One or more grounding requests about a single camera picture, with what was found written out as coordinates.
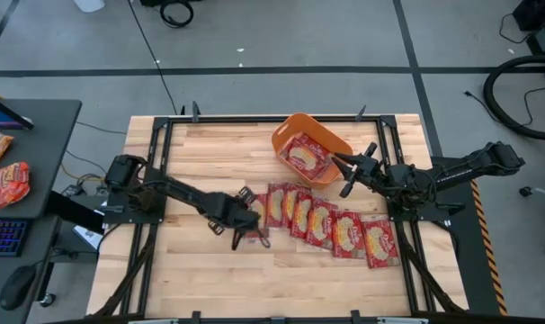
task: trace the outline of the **concrete floor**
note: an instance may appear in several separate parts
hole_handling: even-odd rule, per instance
[[[11,2],[0,0],[0,22]],[[126,130],[131,115],[172,113],[158,76],[119,76],[120,72],[106,76],[106,71],[94,73],[100,76],[70,76],[69,70],[155,68],[125,1],[108,0],[105,8],[90,14],[80,13],[72,1],[17,2],[0,37],[0,94],[79,99],[84,104],[79,121],[117,131]],[[486,75],[422,75],[424,91],[419,92],[408,69],[402,70],[405,73],[391,69],[388,74],[345,73],[344,68],[304,74],[274,69],[409,67],[398,5],[404,9],[414,44],[413,67],[493,67],[530,54],[525,44],[498,36],[500,18],[519,2],[205,0],[192,4],[195,19],[182,30],[167,28],[156,11],[134,5],[160,66],[195,68],[174,70],[165,77],[177,107],[190,107],[195,100],[204,114],[355,113],[367,104],[366,113],[432,115],[426,125],[429,140],[436,136],[433,122],[445,156],[462,156],[491,140],[513,144],[527,161],[522,172],[483,177],[478,183],[509,313],[545,317],[545,197],[523,199],[517,193],[524,185],[545,188],[545,142],[516,136],[463,94],[470,90],[480,96]],[[514,20],[506,21],[505,33],[523,36]],[[264,67],[267,73],[221,75],[212,69],[240,64]],[[522,120],[523,93],[544,85],[540,75],[507,75],[498,80],[495,92],[501,105]],[[430,112],[421,111],[424,93]],[[535,128],[545,129],[545,92],[533,94],[530,102]],[[122,136],[78,125],[68,148],[107,167],[121,153],[123,141]],[[69,156],[64,164],[78,175],[99,172]],[[59,174],[55,189],[70,183]],[[94,265],[58,265],[49,286],[59,296],[57,303],[33,308],[29,322],[82,317],[93,273]]]

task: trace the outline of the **keyboard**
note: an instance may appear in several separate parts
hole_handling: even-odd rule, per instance
[[[0,257],[17,257],[29,228],[27,220],[0,220]]]

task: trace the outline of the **hazard tape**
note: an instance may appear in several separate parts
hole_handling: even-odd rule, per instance
[[[495,286],[498,309],[500,310],[501,315],[508,315],[505,306],[503,287],[500,284],[500,279],[498,278],[498,269],[496,269],[495,254],[493,252],[494,249],[492,248],[492,244],[490,243],[490,236],[488,236],[487,219],[485,218],[485,211],[482,209],[482,203],[480,202],[480,191],[478,190],[478,185],[476,181],[470,181],[470,186],[472,187],[472,196],[474,197],[474,203],[477,208],[478,223],[480,224],[480,233],[482,234],[482,240],[485,245],[485,250],[487,252],[487,261],[488,266],[490,267],[490,275],[492,276],[492,282]]]

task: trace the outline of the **orange basket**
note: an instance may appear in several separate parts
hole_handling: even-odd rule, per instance
[[[322,173],[322,175],[309,179],[300,170],[291,165],[287,160],[281,157],[282,150],[290,144],[295,136],[301,133],[307,134],[315,142],[330,151],[331,153],[344,153],[352,155],[353,149],[344,140],[336,136],[332,131],[328,130],[320,122],[303,112],[297,112],[287,118],[279,128],[272,134],[272,147],[282,163],[290,168],[294,173],[302,177],[308,185],[313,188],[322,189],[332,184],[341,172],[338,167],[331,163]]]

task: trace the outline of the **wooden table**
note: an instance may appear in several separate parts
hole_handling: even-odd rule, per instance
[[[125,153],[147,156],[153,120],[150,116],[131,118]],[[419,116],[399,114],[397,121],[406,162],[429,168]],[[373,124],[325,125],[355,153],[364,151],[372,141],[378,143]],[[270,137],[277,126],[269,122],[176,125],[167,173],[201,190],[229,194],[244,185],[264,193],[270,182],[297,182],[297,176],[273,153]],[[380,158],[379,154],[377,149],[375,156]],[[363,218],[386,217],[381,196],[358,184],[342,199],[338,194],[343,186],[344,182],[338,181],[317,194],[341,208],[362,212]],[[103,242],[87,313],[102,307],[125,275],[133,229],[133,225],[120,226]],[[466,309],[450,235],[430,223],[420,224],[420,230],[431,273]],[[231,230],[215,236],[192,207],[169,199],[156,240],[147,317],[190,318],[192,311],[209,318],[347,317],[351,310],[360,310],[362,316],[410,313],[400,266],[371,270],[364,260],[334,258],[330,251],[291,238],[284,229],[272,230],[270,249],[245,241],[238,251],[231,251],[231,237]],[[423,290],[414,268],[413,274],[422,310]],[[138,278],[133,287],[133,310],[139,284]]]

